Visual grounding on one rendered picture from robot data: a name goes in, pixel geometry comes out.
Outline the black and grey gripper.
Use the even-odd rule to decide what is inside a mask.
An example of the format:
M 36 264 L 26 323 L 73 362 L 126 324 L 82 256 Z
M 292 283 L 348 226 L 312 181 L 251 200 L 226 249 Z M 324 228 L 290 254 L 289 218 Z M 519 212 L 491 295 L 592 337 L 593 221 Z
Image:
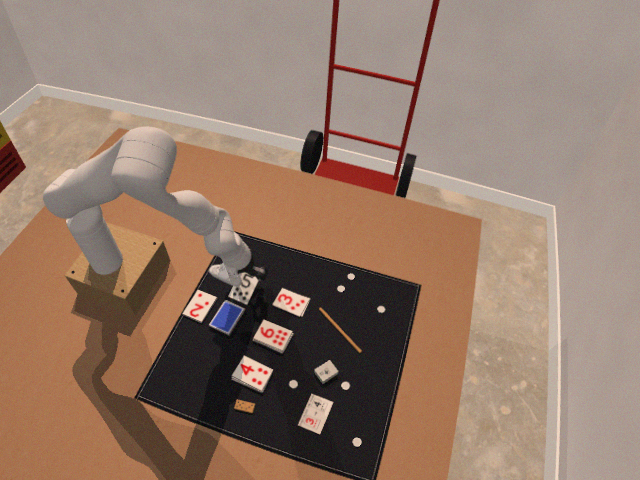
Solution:
M 259 266 L 256 263 L 254 263 L 254 257 L 252 252 L 251 252 L 251 260 L 249 264 L 245 268 L 238 270 L 238 273 L 244 273 L 244 272 L 249 274 L 250 276 L 255 276 L 258 279 L 258 281 L 261 281 L 261 279 L 265 281 L 265 278 L 268 274 L 268 271 L 265 267 L 262 266 L 261 268 L 259 268 Z M 256 273 L 259 274 L 260 277 L 256 275 Z

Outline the white playing card with red pips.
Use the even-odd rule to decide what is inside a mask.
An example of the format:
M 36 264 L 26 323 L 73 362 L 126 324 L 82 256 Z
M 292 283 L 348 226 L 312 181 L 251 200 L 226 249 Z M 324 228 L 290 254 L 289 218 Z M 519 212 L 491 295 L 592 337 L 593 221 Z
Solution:
M 291 330 L 263 320 L 253 339 L 283 351 L 291 334 Z
M 272 372 L 273 369 L 243 356 L 232 376 L 259 390 L 263 390 Z

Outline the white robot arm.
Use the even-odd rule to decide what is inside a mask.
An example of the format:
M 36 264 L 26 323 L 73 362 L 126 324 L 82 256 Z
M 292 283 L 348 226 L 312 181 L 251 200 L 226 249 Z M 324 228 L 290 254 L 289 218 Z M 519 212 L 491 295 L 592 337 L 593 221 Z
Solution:
M 176 154 L 176 143 L 166 131 L 134 128 L 109 149 L 59 176 L 45 189 L 44 204 L 55 216 L 67 219 L 69 231 L 98 274 L 113 273 L 123 261 L 100 205 L 124 192 L 202 235 L 208 253 L 223 261 L 209 273 L 238 287 L 242 283 L 238 270 L 249 264 L 251 251 L 234 232 L 225 209 L 213 206 L 195 191 L 168 194 Z

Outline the blue card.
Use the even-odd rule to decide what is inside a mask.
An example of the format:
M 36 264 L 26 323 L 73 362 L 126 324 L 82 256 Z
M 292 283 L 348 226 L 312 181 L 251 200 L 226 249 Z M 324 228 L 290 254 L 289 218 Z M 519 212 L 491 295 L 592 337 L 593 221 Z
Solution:
M 229 335 L 243 311 L 244 308 L 224 301 L 209 326 Z

